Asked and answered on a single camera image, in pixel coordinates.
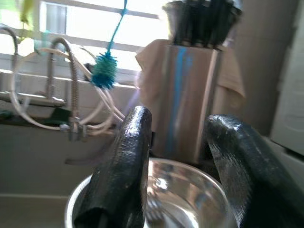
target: metal container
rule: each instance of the metal container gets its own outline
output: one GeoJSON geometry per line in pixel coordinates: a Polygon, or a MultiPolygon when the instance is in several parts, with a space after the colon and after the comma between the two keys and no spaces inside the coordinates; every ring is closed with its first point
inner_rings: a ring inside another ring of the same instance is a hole
{"type": "Polygon", "coordinates": [[[199,164],[221,52],[177,45],[167,48],[153,154],[199,164]]]}
{"type": "MultiPolygon", "coordinates": [[[[90,178],[91,176],[87,177],[78,185],[67,203],[66,228],[74,227],[73,220],[90,178]]],[[[160,227],[180,228],[181,224],[185,228],[236,227],[220,184],[196,168],[176,161],[150,159],[148,191],[157,194],[166,211],[164,223],[160,227]]]]}

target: wall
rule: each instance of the wall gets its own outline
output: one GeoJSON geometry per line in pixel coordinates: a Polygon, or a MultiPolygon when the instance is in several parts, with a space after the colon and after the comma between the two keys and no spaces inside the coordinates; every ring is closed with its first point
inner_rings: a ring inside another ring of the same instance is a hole
{"type": "Polygon", "coordinates": [[[277,84],[290,43],[297,0],[245,0],[235,50],[247,93],[240,114],[269,135],[278,98],[277,84]]]}
{"type": "Polygon", "coordinates": [[[283,74],[271,139],[304,155],[304,1],[300,3],[297,30],[283,74]]]}

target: window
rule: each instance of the window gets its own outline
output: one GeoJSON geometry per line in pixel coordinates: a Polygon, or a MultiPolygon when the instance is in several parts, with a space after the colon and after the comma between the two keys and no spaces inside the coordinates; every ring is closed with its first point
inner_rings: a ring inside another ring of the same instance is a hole
{"type": "MultiPolygon", "coordinates": [[[[167,38],[165,23],[158,15],[166,0],[128,0],[128,11],[114,39],[112,54],[117,57],[119,71],[136,74],[140,70],[135,54],[138,49],[148,45],[155,39],[167,38]]],[[[77,48],[84,46],[93,54],[104,53],[113,31],[120,19],[124,0],[44,0],[35,1],[32,38],[19,45],[22,55],[34,50],[37,40],[51,41],[54,37],[63,36],[74,44],[75,55],[83,63],[93,63],[92,57],[77,48]]],[[[0,8],[0,22],[22,32],[19,14],[0,8]]],[[[10,39],[0,34],[0,39],[10,39]]],[[[0,44],[0,53],[12,54],[11,46],[0,44]]]]}

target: blue string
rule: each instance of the blue string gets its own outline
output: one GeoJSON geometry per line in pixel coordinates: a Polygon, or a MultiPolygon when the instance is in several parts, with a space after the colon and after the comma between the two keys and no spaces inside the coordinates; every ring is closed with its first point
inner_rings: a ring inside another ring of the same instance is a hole
{"type": "Polygon", "coordinates": [[[122,11],[122,17],[120,18],[120,20],[119,20],[119,22],[118,22],[118,24],[117,24],[117,26],[116,26],[116,28],[115,28],[115,31],[114,31],[114,33],[113,33],[113,35],[112,35],[111,41],[110,41],[109,46],[108,46],[108,51],[107,51],[107,53],[110,53],[110,52],[111,52],[111,48],[112,48],[113,42],[114,42],[114,37],[115,37],[115,35],[116,35],[117,31],[118,31],[118,28],[119,28],[119,26],[120,26],[120,24],[121,24],[121,22],[122,22],[122,20],[123,20],[123,17],[124,17],[124,15],[125,15],[125,13],[127,12],[127,2],[128,2],[128,0],[124,0],[124,6],[123,6],[123,11],[122,11]]]}

